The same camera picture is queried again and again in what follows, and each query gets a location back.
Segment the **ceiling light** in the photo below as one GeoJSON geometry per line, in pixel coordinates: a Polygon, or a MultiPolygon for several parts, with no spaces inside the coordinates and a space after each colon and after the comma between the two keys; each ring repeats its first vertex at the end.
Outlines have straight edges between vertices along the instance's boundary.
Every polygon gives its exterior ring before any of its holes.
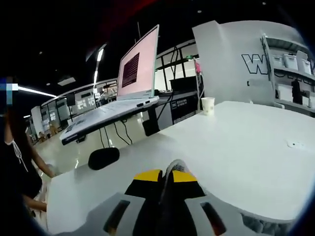
{"type": "Polygon", "coordinates": [[[96,81],[97,81],[97,74],[98,74],[98,71],[96,70],[94,74],[94,85],[96,84],[96,81]]]}
{"type": "Polygon", "coordinates": [[[71,77],[71,78],[59,81],[58,84],[60,86],[65,86],[65,85],[71,84],[73,82],[75,82],[75,79],[73,77],[71,77]]]}
{"type": "Polygon", "coordinates": [[[49,93],[40,92],[40,91],[36,91],[36,90],[30,89],[30,88],[24,88],[24,87],[21,87],[21,86],[19,86],[19,90],[25,91],[25,92],[37,93],[37,94],[41,94],[41,95],[45,95],[45,96],[49,96],[49,97],[57,97],[57,96],[49,94],[49,93]]]}
{"type": "Polygon", "coordinates": [[[103,52],[104,52],[104,49],[102,49],[102,50],[100,50],[100,51],[98,52],[97,61],[100,61],[100,60],[102,59],[103,52]]]}

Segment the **laptop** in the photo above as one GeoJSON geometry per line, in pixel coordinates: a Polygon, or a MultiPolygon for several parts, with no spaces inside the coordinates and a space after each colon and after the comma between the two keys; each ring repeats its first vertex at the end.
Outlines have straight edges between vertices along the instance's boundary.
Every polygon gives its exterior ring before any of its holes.
{"type": "Polygon", "coordinates": [[[153,106],[155,63],[159,25],[143,36],[121,59],[117,79],[117,101],[105,104],[76,118],[60,135],[65,145],[91,133],[104,122],[153,106]]]}

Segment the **white partition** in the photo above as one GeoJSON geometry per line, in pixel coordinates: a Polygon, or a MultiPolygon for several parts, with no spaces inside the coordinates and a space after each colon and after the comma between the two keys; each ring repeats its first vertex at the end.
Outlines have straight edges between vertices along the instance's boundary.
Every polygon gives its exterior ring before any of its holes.
{"type": "Polygon", "coordinates": [[[247,102],[249,79],[268,80],[260,38],[268,36],[302,42],[292,27],[265,21],[216,21],[193,28],[204,75],[205,95],[223,101],[247,102]]]}

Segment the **white counter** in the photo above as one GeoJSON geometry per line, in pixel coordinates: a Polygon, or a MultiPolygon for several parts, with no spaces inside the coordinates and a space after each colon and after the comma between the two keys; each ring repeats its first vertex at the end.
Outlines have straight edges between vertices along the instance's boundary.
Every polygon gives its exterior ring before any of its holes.
{"type": "Polygon", "coordinates": [[[124,193],[135,174],[183,159],[201,186],[221,200],[273,219],[294,219],[314,185],[315,120],[292,111],[224,102],[120,150],[112,165],[87,165],[53,178],[51,233],[84,224],[88,212],[124,193]]]}

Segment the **black mouse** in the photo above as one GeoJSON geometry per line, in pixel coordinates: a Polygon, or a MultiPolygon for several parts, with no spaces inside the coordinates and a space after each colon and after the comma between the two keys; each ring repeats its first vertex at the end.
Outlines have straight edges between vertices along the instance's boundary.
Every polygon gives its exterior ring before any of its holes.
{"type": "Polygon", "coordinates": [[[89,157],[89,168],[100,170],[119,159],[119,150],[115,147],[102,148],[95,150],[89,157]]]}

